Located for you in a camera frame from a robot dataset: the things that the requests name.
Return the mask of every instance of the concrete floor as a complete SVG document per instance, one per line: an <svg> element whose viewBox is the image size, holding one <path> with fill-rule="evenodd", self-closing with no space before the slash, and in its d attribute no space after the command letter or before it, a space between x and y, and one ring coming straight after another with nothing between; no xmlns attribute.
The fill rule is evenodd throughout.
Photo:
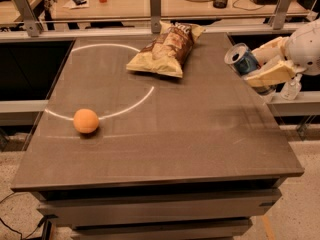
<svg viewBox="0 0 320 240"><path fill-rule="evenodd" d="M320 235L320 125L311 125L307 139L298 138L294 128L282 127L289 143L305 168L299 178L290 178L280 187L282 198L264 215L253 217L253 227L234 240L317 240ZM24 152L0 153L0 200L11 192L10 183ZM0 217L26 237L41 219L37 200L29 193L14 194L0 203ZM31 237L40 236L39 228ZM70 240L70 229L54 229L51 240ZM0 240L18 240L20 235L0 223Z"/></svg>

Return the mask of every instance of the gray tabletop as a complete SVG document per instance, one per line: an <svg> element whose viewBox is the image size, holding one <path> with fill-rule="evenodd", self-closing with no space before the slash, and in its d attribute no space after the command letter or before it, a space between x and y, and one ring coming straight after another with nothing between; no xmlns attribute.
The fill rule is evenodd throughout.
<svg viewBox="0 0 320 240"><path fill-rule="evenodd" d="M264 101L224 63L225 34L203 34L176 79L127 72L154 36L77 39L14 190L287 177L303 168ZM76 110L100 118L73 127Z"/></svg>

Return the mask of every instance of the crumpled snack bag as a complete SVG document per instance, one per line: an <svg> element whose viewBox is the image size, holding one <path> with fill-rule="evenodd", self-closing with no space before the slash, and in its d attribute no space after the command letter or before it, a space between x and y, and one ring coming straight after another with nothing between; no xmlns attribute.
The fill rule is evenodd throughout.
<svg viewBox="0 0 320 240"><path fill-rule="evenodd" d="M183 77L183 64L204 28L196 24L161 23L161 33L128 64L127 70Z"/></svg>

